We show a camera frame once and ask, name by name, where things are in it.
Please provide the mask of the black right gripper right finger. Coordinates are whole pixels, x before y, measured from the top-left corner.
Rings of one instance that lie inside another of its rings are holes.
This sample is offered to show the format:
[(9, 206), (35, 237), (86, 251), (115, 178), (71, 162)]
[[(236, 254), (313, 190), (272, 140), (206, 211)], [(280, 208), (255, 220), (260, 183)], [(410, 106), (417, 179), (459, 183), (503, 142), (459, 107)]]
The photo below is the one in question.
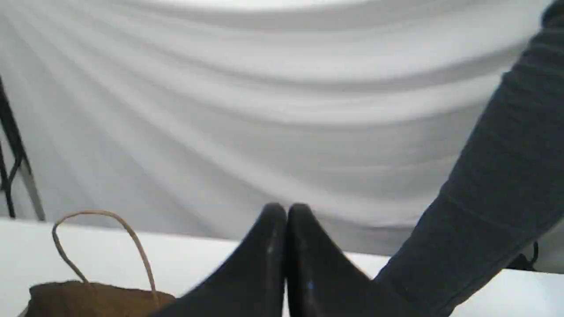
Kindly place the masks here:
[(288, 213), (286, 281), (292, 317), (420, 317), (413, 305), (376, 285), (328, 236), (310, 207)]

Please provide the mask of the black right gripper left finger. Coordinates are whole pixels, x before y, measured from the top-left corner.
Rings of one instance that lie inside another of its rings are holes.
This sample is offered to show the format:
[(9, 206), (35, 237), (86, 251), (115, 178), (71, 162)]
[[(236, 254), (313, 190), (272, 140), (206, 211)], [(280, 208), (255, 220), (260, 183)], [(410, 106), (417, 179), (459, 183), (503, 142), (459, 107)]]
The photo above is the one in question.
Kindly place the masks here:
[(264, 205), (233, 253), (207, 279), (155, 317), (280, 317), (283, 315), (287, 214)]

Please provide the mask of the dark grey sleeved forearm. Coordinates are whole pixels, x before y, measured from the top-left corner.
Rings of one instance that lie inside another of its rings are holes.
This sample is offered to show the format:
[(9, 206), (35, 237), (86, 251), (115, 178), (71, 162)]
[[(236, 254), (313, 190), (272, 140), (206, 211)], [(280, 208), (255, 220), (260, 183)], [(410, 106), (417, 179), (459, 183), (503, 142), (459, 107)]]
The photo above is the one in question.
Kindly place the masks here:
[(563, 218), (563, 47), (556, 0), (437, 198), (374, 279), (377, 317), (448, 317)]

